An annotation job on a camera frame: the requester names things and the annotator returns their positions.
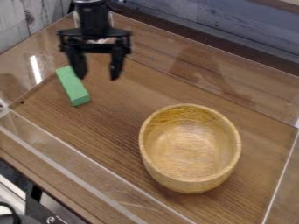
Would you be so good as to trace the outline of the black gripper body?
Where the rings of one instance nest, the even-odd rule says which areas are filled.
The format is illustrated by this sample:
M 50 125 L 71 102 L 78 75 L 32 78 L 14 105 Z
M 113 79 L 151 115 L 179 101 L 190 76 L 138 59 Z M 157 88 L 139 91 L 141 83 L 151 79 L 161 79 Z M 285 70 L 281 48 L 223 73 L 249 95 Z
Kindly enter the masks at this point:
M 76 8 L 80 15 L 80 28 L 71 28 L 58 30 L 58 36 L 60 39 L 60 51 L 66 53 L 66 47 L 72 46 L 80 49 L 84 53 L 113 53 L 113 48 L 121 46 L 125 49 L 125 53 L 130 54 L 131 50 L 131 36 L 133 33 L 129 30 L 111 27 L 109 25 L 109 13 L 113 13 L 111 8 Z M 103 24 L 100 29 L 90 29 L 91 19 L 96 18 Z M 111 44 L 90 44 L 90 39 L 114 38 L 115 41 Z

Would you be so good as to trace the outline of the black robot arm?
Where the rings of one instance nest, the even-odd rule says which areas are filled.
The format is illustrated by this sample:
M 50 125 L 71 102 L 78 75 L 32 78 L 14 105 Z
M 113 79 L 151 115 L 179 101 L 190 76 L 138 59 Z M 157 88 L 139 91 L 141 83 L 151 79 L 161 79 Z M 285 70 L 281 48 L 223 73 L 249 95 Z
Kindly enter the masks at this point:
M 126 56 L 133 52 L 133 32 L 113 26 L 110 12 L 117 9 L 110 0 L 74 0 L 74 7 L 79 27 L 58 30 L 60 51 L 80 79 L 88 73 L 86 54 L 110 54 L 110 78 L 115 81 L 123 72 Z

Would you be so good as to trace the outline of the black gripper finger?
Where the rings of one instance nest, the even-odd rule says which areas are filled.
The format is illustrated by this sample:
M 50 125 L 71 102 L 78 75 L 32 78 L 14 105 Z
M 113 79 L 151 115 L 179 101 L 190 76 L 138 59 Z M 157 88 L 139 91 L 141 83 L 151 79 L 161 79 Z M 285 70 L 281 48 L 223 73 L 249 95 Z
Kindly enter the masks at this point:
M 125 59 L 126 59 L 125 49 L 121 46 L 115 46 L 113 48 L 111 63 L 110 63 L 110 77 L 113 81 L 115 81 L 122 74 Z
M 67 46 L 66 55 L 78 78 L 83 80 L 88 73 L 86 53 L 80 49 Z

